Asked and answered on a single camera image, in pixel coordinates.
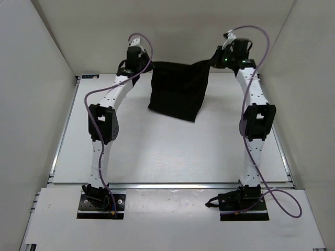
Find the black skirt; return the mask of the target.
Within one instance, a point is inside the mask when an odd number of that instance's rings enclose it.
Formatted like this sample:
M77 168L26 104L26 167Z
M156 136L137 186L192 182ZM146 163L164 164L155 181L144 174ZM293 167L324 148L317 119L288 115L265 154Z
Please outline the black skirt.
M148 108L162 115L194 122L208 86L210 63L154 62Z

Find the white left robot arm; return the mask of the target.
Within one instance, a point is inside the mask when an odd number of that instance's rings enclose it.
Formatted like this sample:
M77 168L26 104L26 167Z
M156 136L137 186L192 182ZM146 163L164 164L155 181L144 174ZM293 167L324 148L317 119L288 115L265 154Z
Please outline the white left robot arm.
M140 74L152 70L151 59L141 45L130 45L127 57L118 68L114 85L87 93L84 105L88 113L88 132L92 139L93 158L88 186L108 189L107 175L110 149L119 133L116 112L133 89Z

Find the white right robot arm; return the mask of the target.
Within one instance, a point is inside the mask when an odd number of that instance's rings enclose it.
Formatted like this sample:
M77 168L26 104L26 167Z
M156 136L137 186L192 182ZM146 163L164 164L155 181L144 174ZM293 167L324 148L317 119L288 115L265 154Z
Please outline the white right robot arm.
M271 131L276 107L265 98L256 64L249 59L252 41L236 38L232 34L224 36L226 40L217 47L211 65L216 69L232 70L243 91L239 132L245 141L245 152L240 184L244 187L257 187L260 184L257 169L261 164L263 145Z

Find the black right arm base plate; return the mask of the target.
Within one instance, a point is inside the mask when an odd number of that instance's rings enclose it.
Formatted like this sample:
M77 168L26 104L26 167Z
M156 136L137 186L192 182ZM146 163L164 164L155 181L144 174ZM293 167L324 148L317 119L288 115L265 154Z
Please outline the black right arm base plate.
M261 187L239 186L237 190L219 193L205 206L218 208L223 221L268 221L269 214Z

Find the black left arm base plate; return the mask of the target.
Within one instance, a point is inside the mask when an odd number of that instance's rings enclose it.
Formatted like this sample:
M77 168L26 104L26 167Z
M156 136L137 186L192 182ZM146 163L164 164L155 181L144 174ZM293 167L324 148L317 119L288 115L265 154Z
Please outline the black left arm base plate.
M114 200L106 188L82 185L77 209L78 219L122 220L126 205L126 194L114 194Z

